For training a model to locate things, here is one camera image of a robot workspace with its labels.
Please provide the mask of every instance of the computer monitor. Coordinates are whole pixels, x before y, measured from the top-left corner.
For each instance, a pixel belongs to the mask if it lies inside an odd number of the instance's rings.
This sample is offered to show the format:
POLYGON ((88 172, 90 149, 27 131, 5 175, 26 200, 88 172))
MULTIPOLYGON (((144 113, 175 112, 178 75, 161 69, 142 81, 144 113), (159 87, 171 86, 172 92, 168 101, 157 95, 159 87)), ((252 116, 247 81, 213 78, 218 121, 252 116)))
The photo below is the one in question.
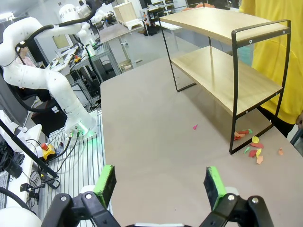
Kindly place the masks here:
POLYGON ((59 51, 63 49, 67 49, 68 47, 71 46, 66 35, 54 36, 53 41, 55 42, 59 51))

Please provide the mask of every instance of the person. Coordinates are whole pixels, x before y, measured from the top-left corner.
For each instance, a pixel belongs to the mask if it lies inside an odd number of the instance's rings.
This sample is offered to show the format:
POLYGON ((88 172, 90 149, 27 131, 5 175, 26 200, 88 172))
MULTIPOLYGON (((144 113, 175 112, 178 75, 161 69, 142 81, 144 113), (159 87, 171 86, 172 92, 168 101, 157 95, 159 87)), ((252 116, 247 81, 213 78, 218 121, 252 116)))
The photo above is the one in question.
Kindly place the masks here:
MULTIPOLYGON (((296 123, 303 128, 303 2, 302 0, 242 0, 240 12, 268 20, 291 20, 291 46, 286 85, 278 117, 275 117, 279 96, 258 109, 287 137, 296 123)), ((254 44, 252 67, 282 84, 286 35, 254 44)))
MULTIPOLYGON (((32 60, 29 58, 29 57, 27 57, 26 55, 27 55, 27 53, 28 53, 28 48, 27 47, 25 47, 25 48, 20 48, 19 50, 18 50, 18 54, 19 54, 19 56, 16 58, 16 62, 18 63, 18 64, 23 64, 23 62, 27 65, 27 66, 31 66, 31 67, 35 67, 36 68, 36 66, 35 66, 35 64, 32 62, 32 60)), ((22 87, 21 89, 19 89, 19 94, 22 96, 22 97, 27 97, 27 96, 32 96, 32 95, 37 95, 38 96, 38 98, 42 101, 42 102, 46 102, 46 101, 48 101, 48 100, 51 100, 51 96, 50 96, 50 94, 49 94, 49 91, 48 90, 46 90, 46 89, 37 89, 37 90, 35 90, 35 89, 30 89, 30 88, 24 88, 24 87, 22 87)))

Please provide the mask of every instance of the bottom shelf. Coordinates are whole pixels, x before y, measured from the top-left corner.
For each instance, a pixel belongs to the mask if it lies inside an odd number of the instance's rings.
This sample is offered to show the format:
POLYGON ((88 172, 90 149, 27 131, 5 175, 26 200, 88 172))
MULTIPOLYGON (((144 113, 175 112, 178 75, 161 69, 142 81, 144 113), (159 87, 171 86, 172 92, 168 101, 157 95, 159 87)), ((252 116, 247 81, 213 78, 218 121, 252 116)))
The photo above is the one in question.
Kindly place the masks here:
MULTIPOLYGON (((208 46, 173 58, 171 62, 216 98, 230 114, 233 113, 232 56, 208 46)), ((281 86, 241 61, 238 61, 238 68, 237 115, 282 89, 281 86)))

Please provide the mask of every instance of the pink shirt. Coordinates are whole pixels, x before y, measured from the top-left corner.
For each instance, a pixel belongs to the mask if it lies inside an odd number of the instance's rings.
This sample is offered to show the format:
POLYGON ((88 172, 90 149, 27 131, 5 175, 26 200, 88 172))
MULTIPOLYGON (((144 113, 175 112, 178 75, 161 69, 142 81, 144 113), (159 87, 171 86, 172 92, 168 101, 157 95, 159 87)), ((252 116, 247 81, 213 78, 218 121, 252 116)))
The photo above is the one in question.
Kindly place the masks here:
MULTIPOLYGON (((24 63, 26 65, 32 66, 32 67, 36 68, 36 66, 34 65, 34 63, 32 62, 32 60, 30 60, 29 57, 25 56, 24 58, 22 58, 22 60, 24 61, 24 63)), ((16 58, 16 62, 19 63, 19 64, 21 64, 21 65, 23 64, 19 57, 16 58)))

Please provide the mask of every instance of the pile of colorful paper scraps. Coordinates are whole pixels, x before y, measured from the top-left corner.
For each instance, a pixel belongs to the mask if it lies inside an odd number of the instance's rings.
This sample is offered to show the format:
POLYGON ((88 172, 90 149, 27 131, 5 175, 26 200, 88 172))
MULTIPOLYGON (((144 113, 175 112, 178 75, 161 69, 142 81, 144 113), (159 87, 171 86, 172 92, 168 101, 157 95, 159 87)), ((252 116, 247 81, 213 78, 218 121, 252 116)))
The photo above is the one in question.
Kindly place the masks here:
MULTIPOLYGON (((261 156, 261 151, 264 148, 264 145, 262 143, 260 143, 259 138, 256 136, 253 136, 251 138, 252 142, 250 143, 250 145, 254 148, 259 148, 259 149, 254 149, 251 150, 249 153, 249 157, 255 157, 257 158, 257 164, 261 164, 263 162, 264 157, 261 156)), ((244 153, 246 154, 248 151, 250 150, 250 147, 247 147, 244 151, 244 153)))
POLYGON ((235 137, 234 137, 234 141, 235 140, 241 140, 244 136, 246 136, 247 134, 252 134, 252 130, 251 129, 244 129, 242 131, 236 132, 235 131, 235 137))

